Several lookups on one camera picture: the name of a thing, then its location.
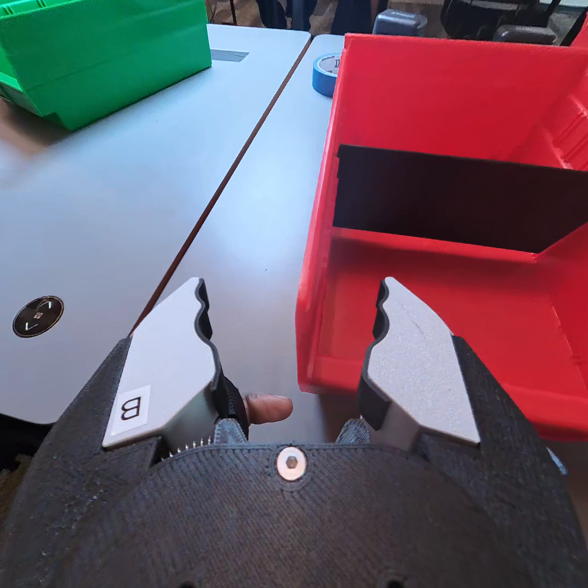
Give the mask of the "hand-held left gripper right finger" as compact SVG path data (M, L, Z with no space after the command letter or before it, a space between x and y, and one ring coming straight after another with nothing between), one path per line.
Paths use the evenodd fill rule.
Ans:
M371 444L409 452L426 434L478 447L453 334L435 311L386 277L372 333L357 390Z

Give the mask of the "black round desk button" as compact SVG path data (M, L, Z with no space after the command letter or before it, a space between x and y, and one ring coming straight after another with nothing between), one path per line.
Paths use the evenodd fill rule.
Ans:
M30 338L44 334L61 319L64 303L56 296L42 296L27 303L12 322L14 334Z

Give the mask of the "grey chair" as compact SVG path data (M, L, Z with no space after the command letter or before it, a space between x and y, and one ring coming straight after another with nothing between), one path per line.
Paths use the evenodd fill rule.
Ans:
M423 37L427 24L422 14L386 9L376 16L372 34Z

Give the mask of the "blue tape roll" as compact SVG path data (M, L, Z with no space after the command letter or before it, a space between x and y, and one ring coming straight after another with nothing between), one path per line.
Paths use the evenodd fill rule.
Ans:
M313 63L312 87L322 96L334 95L341 57L341 53L322 55Z

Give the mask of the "black office chair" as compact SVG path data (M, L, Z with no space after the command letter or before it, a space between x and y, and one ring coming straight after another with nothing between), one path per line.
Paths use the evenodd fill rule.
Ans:
M440 22L449 38L553 45L548 22L560 1L444 1Z

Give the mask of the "person's left hand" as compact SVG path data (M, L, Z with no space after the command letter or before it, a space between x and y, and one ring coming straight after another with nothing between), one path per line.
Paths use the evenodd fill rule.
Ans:
M243 399L249 424L260 425L286 420L293 411L290 398L273 394L248 394Z

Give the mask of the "green plastic bin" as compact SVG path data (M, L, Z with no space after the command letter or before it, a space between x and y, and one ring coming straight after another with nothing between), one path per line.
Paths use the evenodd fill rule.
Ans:
M1 98L77 130L211 67L204 1L1 1Z

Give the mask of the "large red plastic bin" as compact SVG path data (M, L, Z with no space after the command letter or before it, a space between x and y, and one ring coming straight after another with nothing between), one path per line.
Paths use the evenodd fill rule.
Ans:
M587 172L587 47L348 34L295 314L300 389L356 395L393 277L542 437L587 441L587 223L538 254L335 227L342 144Z

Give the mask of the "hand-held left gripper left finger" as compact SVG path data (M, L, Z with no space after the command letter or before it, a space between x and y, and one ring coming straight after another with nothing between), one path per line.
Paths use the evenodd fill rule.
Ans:
M239 390L225 377L212 342L209 298L193 277L159 303L130 338L102 441L114 450L160 437L169 455L210 443L230 419L248 441Z

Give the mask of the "black bin divider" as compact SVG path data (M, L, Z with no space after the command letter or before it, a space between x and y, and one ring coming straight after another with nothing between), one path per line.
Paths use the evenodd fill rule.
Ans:
M538 254L587 223L587 172L342 144L333 225Z

